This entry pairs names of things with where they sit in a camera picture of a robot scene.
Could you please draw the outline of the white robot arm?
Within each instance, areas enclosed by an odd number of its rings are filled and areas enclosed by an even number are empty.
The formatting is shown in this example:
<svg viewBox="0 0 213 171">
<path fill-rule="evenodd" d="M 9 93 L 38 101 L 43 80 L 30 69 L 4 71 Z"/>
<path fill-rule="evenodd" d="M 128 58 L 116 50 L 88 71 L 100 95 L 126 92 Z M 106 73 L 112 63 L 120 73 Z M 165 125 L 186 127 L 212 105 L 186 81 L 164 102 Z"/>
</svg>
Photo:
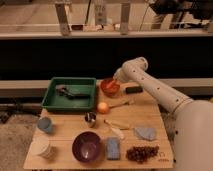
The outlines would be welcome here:
<svg viewBox="0 0 213 171">
<path fill-rule="evenodd" d="M 173 171 L 213 171 L 213 103 L 194 100 L 146 73 L 148 62 L 137 57 L 115 72 L 119 82 L 134 81 L 176 116 Z"/>
</svg>

